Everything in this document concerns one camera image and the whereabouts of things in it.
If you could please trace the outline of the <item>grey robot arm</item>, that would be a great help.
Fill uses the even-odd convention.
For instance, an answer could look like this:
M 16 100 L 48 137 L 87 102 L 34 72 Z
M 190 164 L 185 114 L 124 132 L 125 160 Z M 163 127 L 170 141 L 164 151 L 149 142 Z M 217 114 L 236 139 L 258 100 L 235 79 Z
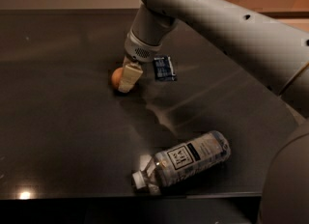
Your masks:
M 309 224 L 309 33 L 224 0 L 141 0 L 117 87 L 129 92 L 183 21 L 304 117 L 270 163 L 257 224 Z

